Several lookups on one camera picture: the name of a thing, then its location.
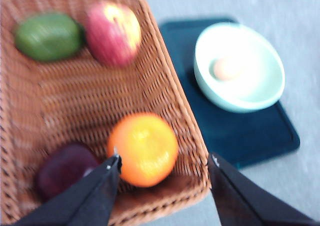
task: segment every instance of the gray floor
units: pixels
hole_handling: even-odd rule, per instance
[[[320,0],[147,0],[158,23],[231,16],[265,36],[286,73],[281,98],[300,149],[242,170],[262,188],[320,220]],[[148,226],[216,225],[214,202],[203,202]]]

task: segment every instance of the green avocado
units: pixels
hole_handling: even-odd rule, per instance
[[[40,14],[17,27],[14,42],[18,50],[34,60],[61,60],[84,45],[84,27],[64,13]]]

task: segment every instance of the white bowl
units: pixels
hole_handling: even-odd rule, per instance
[[[211,73],[213,63],[235,55],[257,63],[236,80],[216,79]],[[285,71],[276,50],[260,34],[238,23],[216,23],[200,34],[195,45],[194,74],[210,101],[234,113],[273,105],[285,87]]]

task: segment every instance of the wicker basket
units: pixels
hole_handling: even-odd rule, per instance
[[[155,112],[178,138],[171,175],[151,188],[121,181],[109,225],[137,225],[194,204],[208,192],[206,150],[157,23],[144,0],[128,5],[142,28],[131,66],[101,66],[87,48],[76,57],[41,64],[14,46],[13,29],[26,17],[57,10],[85,23],[100,0],[1,0],[1,220],[11,223],[40,205],[33,178],[63,142],[80,140],[105,159],[110,130],[124,115]]]

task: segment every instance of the egg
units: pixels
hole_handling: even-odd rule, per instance
[[[238,56],[227,56],[213,62],[213,75],[221,81],[238,78],[246,69],[246,61]]]

